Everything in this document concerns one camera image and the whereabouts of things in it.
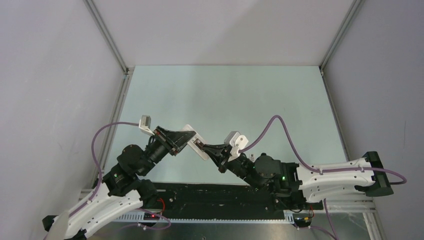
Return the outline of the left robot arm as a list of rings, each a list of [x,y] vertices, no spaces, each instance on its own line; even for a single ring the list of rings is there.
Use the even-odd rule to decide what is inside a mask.
[[[96,187],[71,209],[43,220],[46,240],[86,240],[116,218],[135,209],[152,208],[158,191],[145,177],[166,155],[175,156],[197,134],[194,130],[171,131],[157,126],[138,124],[150,136],[144,149],[136,144],[126,146],[117,157],[118,163],[98,175]]]

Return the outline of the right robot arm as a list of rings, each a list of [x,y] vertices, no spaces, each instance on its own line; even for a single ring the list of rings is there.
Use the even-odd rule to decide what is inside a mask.
[[[313,171],[266,153],[255,161],[244,153],[234,157],[229,144],[206,144],[201,149],[221,173],[230,171],[256,190],[265,189],[278,198],[290,198],[297,209],[338,195],[365,193],[367,197],[385,197],[394,193],[376,151],[366,152],[357,160],[320,165]]]

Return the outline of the white remote control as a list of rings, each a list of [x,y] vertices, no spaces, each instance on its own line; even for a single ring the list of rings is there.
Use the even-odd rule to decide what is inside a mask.
[[[182,130],[195,132],[195,135],[187,144],[201,159],[204,161],[209,160],[210,157],[203,151],[203,146],[206,141],[200,136],[200,134],[189,124],[186,124]]]

